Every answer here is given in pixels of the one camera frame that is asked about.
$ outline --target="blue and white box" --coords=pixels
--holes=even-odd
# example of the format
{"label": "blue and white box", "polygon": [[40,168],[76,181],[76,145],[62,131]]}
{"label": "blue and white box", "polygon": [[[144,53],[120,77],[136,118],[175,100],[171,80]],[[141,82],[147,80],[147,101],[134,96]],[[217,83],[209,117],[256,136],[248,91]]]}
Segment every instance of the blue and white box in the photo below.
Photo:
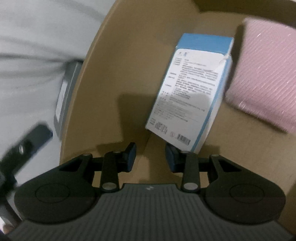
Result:
{"label": "blue and white box", "polygon": [[222,102],[233,38],[183,34],[146,128],[183,151],[198,153]]}

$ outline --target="circular cover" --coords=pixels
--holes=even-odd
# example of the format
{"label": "circular cover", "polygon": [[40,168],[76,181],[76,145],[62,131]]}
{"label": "circular cover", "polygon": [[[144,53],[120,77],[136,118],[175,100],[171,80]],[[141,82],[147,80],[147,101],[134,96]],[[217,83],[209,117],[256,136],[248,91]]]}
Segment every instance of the circular cover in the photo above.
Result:
{"label": "circular cover", "polygon": [[205,200],[219,216],[243,224],[275,219],[285,205],[285,195],[277,185],[243,172],[226,173],[212,182]]}
{"label": "circular cover", "polygon": [[75,219],[95,201],[93,187],[75,173],[43,174],[23,184],[15,205],[25,218],[38,223],[61,223]]}

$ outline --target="product box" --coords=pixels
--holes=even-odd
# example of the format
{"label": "product box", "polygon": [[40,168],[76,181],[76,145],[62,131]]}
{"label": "product box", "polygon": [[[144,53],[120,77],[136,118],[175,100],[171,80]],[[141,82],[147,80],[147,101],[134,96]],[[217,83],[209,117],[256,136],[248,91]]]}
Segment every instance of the product box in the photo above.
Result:
{"label": "product box", "polygon": [[74,90],[82,64],[82,61],[74,60],[69,62],[66,67],[54,115],[54,127],[60,140],[62,140],[63,128],[65,125],[72,92]]}
{"label": "product box", "polygon": [[184,151],[198,153],[222,101],[233,38],[183,34],[146,128]]}

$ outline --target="white shirt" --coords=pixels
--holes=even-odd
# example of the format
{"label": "white shirt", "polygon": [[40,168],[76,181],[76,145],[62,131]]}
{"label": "white shirt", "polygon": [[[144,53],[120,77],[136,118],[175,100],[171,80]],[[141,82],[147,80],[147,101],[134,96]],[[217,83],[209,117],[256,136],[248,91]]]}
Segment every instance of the white shirt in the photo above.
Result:
{"label": "white shirt", "polygon": [[53,119],[65,65],[85,58],[114,1],[0,1],[0,156],[39,121],[54,131],[19,184],[59,164]]}

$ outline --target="metal screw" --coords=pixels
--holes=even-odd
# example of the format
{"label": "metal screw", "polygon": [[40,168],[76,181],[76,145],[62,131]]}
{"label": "metal screw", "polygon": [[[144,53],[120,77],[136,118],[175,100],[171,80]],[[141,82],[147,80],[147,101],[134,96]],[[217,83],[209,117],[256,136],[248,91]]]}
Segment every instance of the metal screw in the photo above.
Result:
{"label": "metal screw", "polygon": [[102,185],[102,188],[105,190],[111,191],[111,190],[117,188],[117,185],[115,183],[104,183]]}
{"label": "metal screw", "polygon": [[196,183],[185,183],[183,185],[183,187],[186,189],[186,190],[189,190],[189,191],[193,191],[193,190],[196,190],[198,189],[198,185]]}
{"label": "metal screw", "polygon": [[22,145],[19,146],[19,152],[21,155],[24,154],[24,147]]}

